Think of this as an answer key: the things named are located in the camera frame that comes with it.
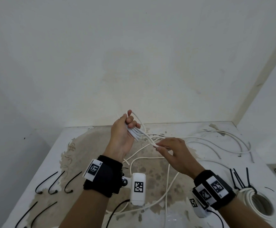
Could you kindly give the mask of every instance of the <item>wrist strap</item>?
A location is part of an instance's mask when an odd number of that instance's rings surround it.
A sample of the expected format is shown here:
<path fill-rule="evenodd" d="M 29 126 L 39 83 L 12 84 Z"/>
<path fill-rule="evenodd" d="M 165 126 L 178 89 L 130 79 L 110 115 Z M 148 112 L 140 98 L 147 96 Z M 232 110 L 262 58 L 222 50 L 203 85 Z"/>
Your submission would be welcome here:
<path fill-rule="evenodd" d="M 236 194 L 232 188 L 211 170 L 204 170 L 194 180 L 193 194 L 204 207 L 218 210 L 230 203 Z"/>
<path fill-rule="evenodd" d="M 83 189 L 93 189 L 110 198 L 121 188 L 122 163 L 100 155 L 97 160 L 91 161 L 83 177 L 86 178 Z"/>

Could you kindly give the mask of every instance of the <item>hand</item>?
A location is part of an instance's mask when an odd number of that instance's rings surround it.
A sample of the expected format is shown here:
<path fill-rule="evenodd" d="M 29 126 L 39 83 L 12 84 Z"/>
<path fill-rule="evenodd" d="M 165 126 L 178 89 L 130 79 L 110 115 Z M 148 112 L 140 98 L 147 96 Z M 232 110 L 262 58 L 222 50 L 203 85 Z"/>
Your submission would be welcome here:
<path fill-rule="evenodd" d="M 166 138 L 156 143 L 156 150 L 166 158 L 169 164 L 178 172 L 195 179 L 205 169 L 196 161 L 180 138 Z"/>
<path fill-rule="evenodd" d="M 114 122 L 111 128 L 111 139 L 107 145 L 104 156 L 115 159 L 122 162 L 125 155 L 130 151 L 134 143 L 133 136 L 127 131 L 129 128 L 135 126 L 140 129 L 140 124 L 134 121 L 134 117 L 131 116 L 132 111 L 129 110 L 127 114 L 124 114 L 121 118 Z"/>

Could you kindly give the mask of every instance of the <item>small hole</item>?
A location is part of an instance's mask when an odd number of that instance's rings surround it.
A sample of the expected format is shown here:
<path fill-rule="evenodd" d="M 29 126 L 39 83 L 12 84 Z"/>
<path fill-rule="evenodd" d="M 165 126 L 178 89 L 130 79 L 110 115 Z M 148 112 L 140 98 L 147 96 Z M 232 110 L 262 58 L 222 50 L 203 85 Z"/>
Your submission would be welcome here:
<path fill-rule="evenodd" d="M 274 209 L 272 203 L 267 197 L 260 194 L 254 194 L 252 196 L 252 201 L 256 209 L 264 215 L 272 216 Z"/>

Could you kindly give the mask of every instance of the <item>left hand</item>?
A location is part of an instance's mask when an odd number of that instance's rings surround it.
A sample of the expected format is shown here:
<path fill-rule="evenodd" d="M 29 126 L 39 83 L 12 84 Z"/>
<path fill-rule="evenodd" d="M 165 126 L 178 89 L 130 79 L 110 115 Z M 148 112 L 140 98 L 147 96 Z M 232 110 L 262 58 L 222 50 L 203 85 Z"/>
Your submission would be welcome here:
<path fill-rule="evenodd" d="M 115 159 L 118 162 L 122 162 L 125 155 L 130 151 L 134 143 L 133 136 L 127 131 L 129 128 L 140 128 L 141 125 L 134 121 L 134 117 L 131 116 L 132 111 L 129 110 L 127 114 L 124 114 L 121 118 L 114 122 L 111 128 L 111 139 L 107 145 L 104 156 Z"/>

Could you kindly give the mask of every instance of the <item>right hand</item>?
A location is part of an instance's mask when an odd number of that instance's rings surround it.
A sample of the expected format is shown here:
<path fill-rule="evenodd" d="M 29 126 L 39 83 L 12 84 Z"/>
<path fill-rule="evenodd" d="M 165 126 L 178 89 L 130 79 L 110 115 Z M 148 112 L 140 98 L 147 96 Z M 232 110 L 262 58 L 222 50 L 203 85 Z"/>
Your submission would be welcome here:
<path fill-rule="evenodd" d="M 205 169 L 197 162 L 180 138 L 166 138 L 156 143 L 156 150 L 166 158 L 169 164 L 178 172 L 195 179 Z"/>

